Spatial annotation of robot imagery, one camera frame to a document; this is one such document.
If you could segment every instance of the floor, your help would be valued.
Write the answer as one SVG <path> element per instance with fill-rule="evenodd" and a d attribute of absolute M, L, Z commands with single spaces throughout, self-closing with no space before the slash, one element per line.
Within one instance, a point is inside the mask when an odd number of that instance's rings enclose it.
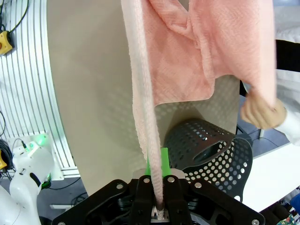
<path fill-rule="evenodd" d="M 240 97 L 240 107 L 243 105 L 245 101 L 244 97 Z M 284 145 L 288 143 L 287 138 L 282 133 L 271 129 L 266 130 L 263 139 L 259 138 L 260 131 L 255 128 L 253 125 L 246 123 L 240 119 L 240 115 L 238 118 L 238 124 L 244 129 L 248 134 L 250 134 L 253 143 L 253 156 L 259 156 L 265 152 L 275 149 L 277 146 Z M 77 178 L 68 178 L 63 181 L 54 181 L 52 183 L 52 188 L 60 188 L 67 186 L 68 184 L 74 182 Z M 8 190 L 9 189 L 9 181 L 2 181 L 1 185 Z M 70 204 L 72 199 L 76 196 L 86 192 L 84 185 L 80 180 L 78 180 L 75 184 L 62 189 L 62 190 L 50 190 L 44 189 L 40 192 L 37 198 L 37 208 L 40 216 L 54 219 L 58 215 L 60 215 L 62 210 L 53 210 L 50 208 L 50 204 Z"/>

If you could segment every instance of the corrugated metal panel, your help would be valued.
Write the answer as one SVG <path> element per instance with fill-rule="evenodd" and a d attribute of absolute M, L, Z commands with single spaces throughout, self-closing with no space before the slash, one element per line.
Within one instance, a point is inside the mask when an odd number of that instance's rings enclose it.
<path fill-rule="evenodd" d="M 22 17 L 27 0 L 5 4 L 6 29 Z M 49 132 L 64 168 L 76 169 L 60 120 L 51 76 L 46 0 L 30 0 L 27 15 L 12 33 L 15 49 L 0 57 L 0 110 L 6 119 L 3 139 Z"/>

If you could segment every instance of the black laundry basket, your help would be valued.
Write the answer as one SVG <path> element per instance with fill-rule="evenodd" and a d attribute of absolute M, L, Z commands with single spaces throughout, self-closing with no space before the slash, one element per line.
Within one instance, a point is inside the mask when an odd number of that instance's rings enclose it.
<path fill-rule="evenodd" d="M 247 140 L 207 121 L 190 119 L 167 134 L 164 147 L 170 167 L 182 170 L 188 182 L 202 178 L 242 202 L 253 160 Z"/>

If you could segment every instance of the pink cloth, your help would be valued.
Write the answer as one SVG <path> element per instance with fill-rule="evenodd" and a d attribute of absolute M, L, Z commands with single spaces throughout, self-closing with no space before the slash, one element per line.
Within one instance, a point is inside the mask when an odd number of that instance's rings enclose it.
<path fill-rule="evenodd" d="M 154 106 L 211 97 L 227 74 L 275 103 L 272 0 L 122 0 L 139 142 L 162 206 L 160 141 Z"/>

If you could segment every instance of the human hand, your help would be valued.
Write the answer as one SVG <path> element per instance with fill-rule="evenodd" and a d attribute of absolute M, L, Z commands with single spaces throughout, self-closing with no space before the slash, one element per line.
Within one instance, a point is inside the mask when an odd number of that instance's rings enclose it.
<path fill-rule="evenodd" d="M 286 118 L 286 109 L 279 99 L 276 100 L 275 107 L 271 108 L 262 97 L 253 91 L 247 95 L 246 102 L 240 111 L 242 120 L 260 129 L 276 128 Z"/>

